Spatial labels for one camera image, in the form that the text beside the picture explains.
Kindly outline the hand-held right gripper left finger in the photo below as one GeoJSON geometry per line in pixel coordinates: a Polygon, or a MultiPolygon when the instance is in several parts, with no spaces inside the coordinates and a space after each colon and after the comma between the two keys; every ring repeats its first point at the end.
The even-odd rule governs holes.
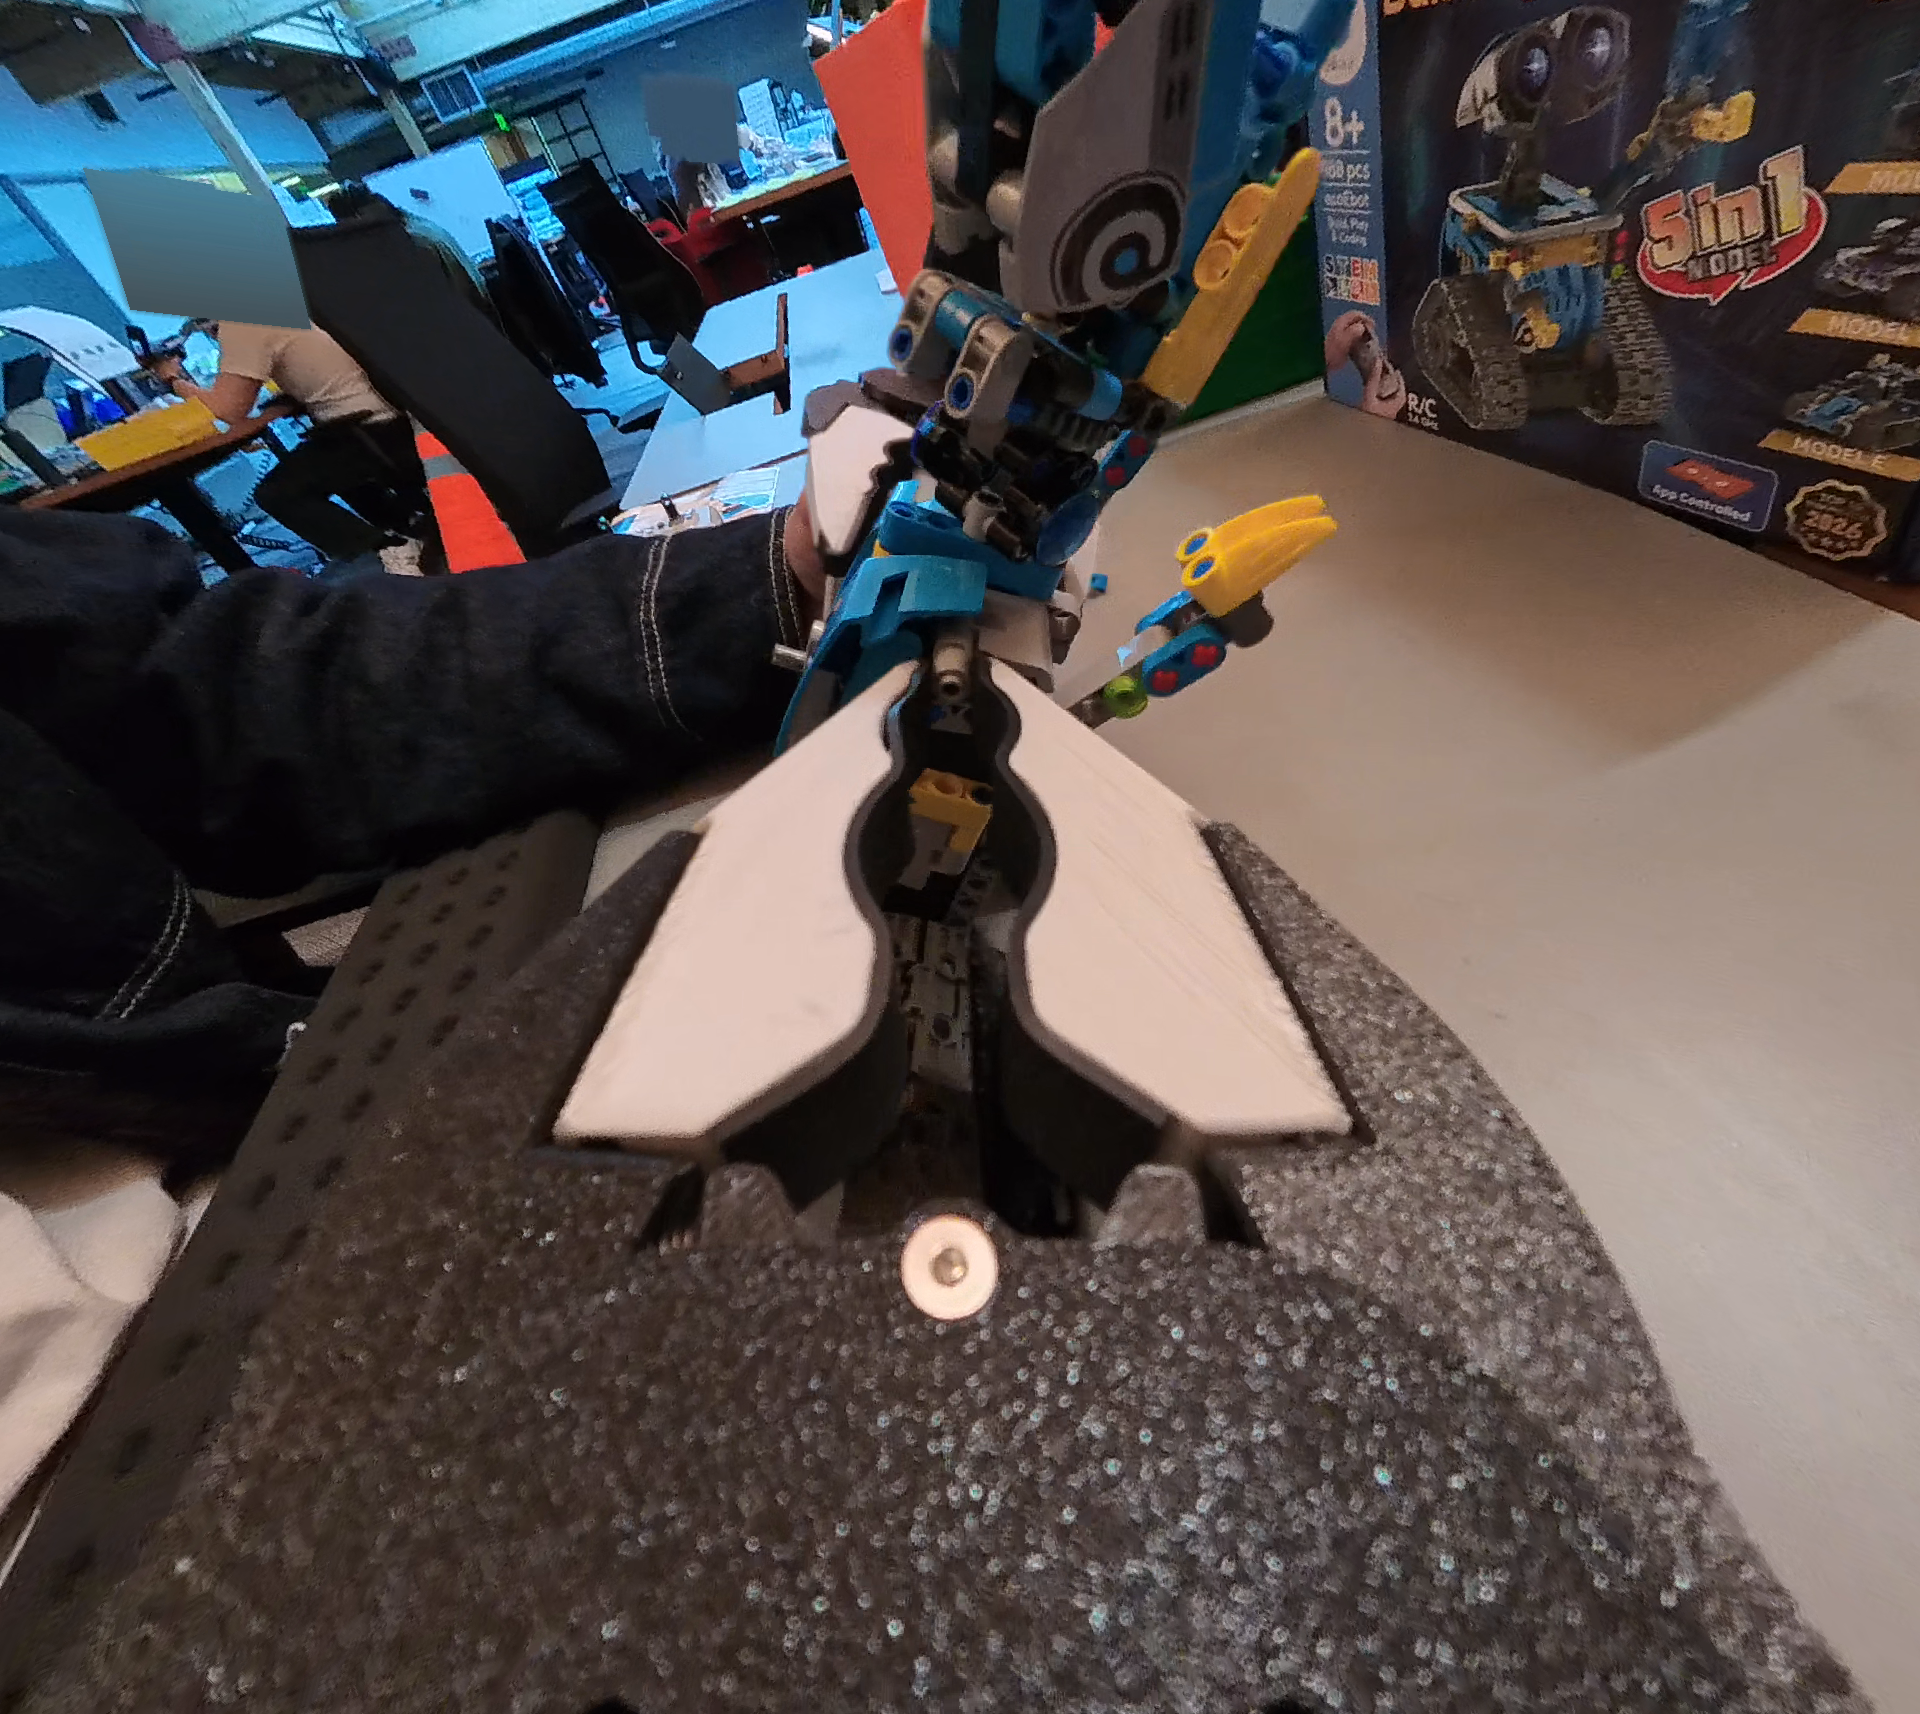
{"type": "Polygon", "coordinates": [[[559,1144],[719,1150],[866,1045],[889,977],[858,837],[898,775],[907,690],[875,682],[698,822],[559,1144]]]}

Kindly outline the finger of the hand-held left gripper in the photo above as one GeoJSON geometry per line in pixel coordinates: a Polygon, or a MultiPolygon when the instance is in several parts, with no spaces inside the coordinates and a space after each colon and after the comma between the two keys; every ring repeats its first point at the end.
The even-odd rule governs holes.
{"type": "Polygon", "coordinates": [[[909,477],[909,422],[878,407],[842,407],[809,438],[802,501],[830,580],[842,580],[875,508],[909,477]]]}
{"type": "Polygon", "coordinates": [[[1077,644],[1095,571],[1068,561],[1045,595],[991,587],[991,658],[1004,664],[1063,664],[1077,644]]]}

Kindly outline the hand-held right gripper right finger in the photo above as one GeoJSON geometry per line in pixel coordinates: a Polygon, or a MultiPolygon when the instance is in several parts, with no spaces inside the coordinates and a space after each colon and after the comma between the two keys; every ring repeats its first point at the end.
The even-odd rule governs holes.
{"type": "Polygon", "coordinates": [[[1352,1117],[1202,820],[1016,673],[1006,772],[1039,831],[1012,991],[1039,1047],[1207,1144],[1346,1137],[1352,1117]]]}

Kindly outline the blue tracked toy robot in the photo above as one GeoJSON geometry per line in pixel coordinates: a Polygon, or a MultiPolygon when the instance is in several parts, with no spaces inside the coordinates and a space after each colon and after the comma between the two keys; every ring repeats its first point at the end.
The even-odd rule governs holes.
{"type": "Polygon", "coordinates": [[[826,580],[779,750],[951,629],[991,661],[991,587],[1093,566],[1311,211],[1317,154],[1288,137],[1352,15],[925,0],[925,262],[888,370],[837,401],[909,422],[909,477],[826,580]]]}

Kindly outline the person's left forearm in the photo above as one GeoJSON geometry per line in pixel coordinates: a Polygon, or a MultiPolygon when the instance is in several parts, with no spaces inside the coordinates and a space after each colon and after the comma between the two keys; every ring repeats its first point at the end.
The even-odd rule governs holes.
{"type": "Polygon", "coordinates": [[[7,511],[5,713],[190,879],[270,895],[763,744],[823,580],[796,505],[443,577],[216,584],[140,517],[7,511]]]}

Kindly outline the small clear packet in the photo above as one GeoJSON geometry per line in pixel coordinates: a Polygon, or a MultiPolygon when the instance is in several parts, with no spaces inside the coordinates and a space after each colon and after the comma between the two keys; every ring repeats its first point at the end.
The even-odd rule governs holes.
{"type": "Polygon", "coordinates": [[[791,505],[792,488],[780,488],[779,468],[734,472],[675,497],[624,511],[615,529],[629,536],[661,538],[678,532],[707,532],[791,505]]]}

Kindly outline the black office chair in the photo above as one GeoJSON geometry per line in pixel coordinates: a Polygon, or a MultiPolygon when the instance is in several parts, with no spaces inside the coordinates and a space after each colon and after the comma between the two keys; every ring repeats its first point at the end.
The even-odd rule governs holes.
{"type": "Polygon", "coordinates": [[[455,291],[402,214],[287,237],[312,323],[444,448],[524,555],[609,526],[620,493],[582,414],[455,291]]]}
{"type": "Polygon", "coordinates": [[[691,268],[629,213],[592,165],[559,169],[545,201],[600,275],[634,357],[644,349],[662,357],[680,339],[693,343],[707,297],[691,268]]]}

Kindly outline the orange bag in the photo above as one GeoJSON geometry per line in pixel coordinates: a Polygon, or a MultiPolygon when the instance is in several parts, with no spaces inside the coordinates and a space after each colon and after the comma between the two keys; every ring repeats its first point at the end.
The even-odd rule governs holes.
{"type": "Polygon", "coordinates": [[[894,0],[814,62],[863,211],[900,291],[930,237],[925,177],[925,0],[894,0]]]}

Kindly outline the green plastic bin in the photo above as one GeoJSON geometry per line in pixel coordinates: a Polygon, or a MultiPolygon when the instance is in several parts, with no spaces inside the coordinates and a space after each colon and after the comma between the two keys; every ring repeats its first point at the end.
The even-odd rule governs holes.
{"type": "Polygon", "coordinates": [[[1233,410],[1322,379],[1322,337],[1317,246],[1303,224],[1218,361],[1207,410],[1233,410]]]}

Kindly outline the orange cone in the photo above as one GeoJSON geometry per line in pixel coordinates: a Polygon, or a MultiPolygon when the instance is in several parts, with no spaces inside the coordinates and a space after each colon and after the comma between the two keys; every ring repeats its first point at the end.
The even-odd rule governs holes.
{"type": "Polygon", "coordinates": [[[526,558],[481,482],[432,433],[416,431],[416,453],[444,572],[518,566],[526,558]]]}

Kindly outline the black dimpled mat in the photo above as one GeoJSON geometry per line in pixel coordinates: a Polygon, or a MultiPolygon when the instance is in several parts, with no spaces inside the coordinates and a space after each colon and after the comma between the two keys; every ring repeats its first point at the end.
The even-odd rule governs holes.
{"type": "Polygon", "coordinates": [[[594,830],[552,814],[386,879],[236,1162],[49,1489],[5,1586],[5,1709],[578,1709],[588,1583],[670,1295],[644,1238],[696,1157],[564,1150],[559,1109],[704,814],[589,910],[594,830]]]}

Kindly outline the person's denim jacket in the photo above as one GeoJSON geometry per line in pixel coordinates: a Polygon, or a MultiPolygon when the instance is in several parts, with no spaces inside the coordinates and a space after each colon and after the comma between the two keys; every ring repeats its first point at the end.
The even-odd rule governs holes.
{"type": "Polygon", "coordinates": [[[315,983],[263,977],[178,867],[13,713],[3,754],[3,1150],[67,1137],[224,1161],[315,983]]]}

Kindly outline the dark toy kit box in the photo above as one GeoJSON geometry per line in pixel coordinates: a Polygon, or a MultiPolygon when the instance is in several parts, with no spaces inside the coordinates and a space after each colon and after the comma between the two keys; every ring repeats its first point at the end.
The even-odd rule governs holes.
{"type": "Polygon", "coordinates": [[[1916,580],[1918,0],[1357,0],[1326,392],[1916,580]]]}

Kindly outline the person's white shirt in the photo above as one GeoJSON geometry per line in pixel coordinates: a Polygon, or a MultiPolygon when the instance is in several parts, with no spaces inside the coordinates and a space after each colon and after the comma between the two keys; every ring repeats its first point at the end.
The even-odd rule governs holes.
{"type": "Polygon", "coordinates": [[[152,1157],[90,1144],[5,1157],[5,1510],[88,1408],[175,1259],[178,1229],[178,1197],[152,1157]]]}

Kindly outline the grey metal bracket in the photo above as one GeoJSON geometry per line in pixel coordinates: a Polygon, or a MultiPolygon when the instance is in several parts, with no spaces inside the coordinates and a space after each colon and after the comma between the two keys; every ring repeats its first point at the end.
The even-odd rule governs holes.
{"type": "Polygon", "coordinates": [[[792,370],[789,362],[786,293],[774,297],[774,349],[730,366],[715,366],[691,341],[678,337],[661,366],[661,379],[702,416],[727,410],[754,399],[771,399],[774,414],[792,409],[792,370]]]}

